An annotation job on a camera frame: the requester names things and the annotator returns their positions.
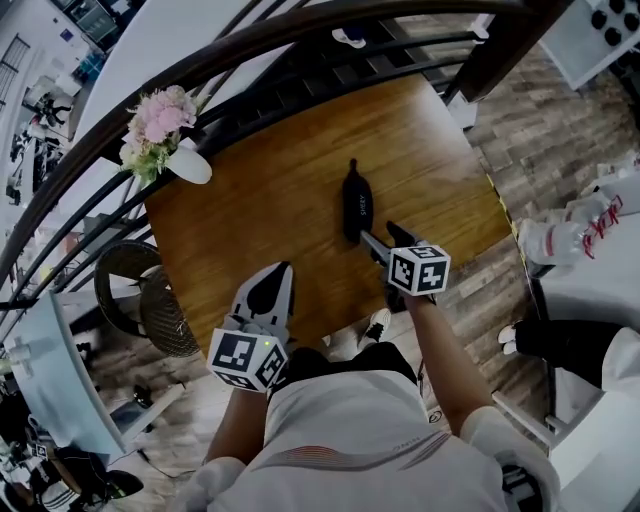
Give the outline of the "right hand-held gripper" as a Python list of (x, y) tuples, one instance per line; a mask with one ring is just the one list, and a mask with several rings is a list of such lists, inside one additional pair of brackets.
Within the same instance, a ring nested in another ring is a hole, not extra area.
[(376, 264), (387, 268), (387, 283), (412, 297), (445, 291), (451, 257), (439, 246), (418, 245), (419, 239), (413, 233), (392, 221), (386, 222), (386, 229), (395, 247), (404, 248), (391, 249), (366, 230), (360, 231), (360, 242)]

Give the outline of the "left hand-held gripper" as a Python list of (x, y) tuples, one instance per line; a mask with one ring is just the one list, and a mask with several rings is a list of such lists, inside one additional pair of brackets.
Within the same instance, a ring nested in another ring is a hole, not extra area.
[(288, 361), (294, 271), (287, 261), (271, 264), (245, 281), (231, 314), (212, 334), (207, 368), (222, 382), (267, 392)]

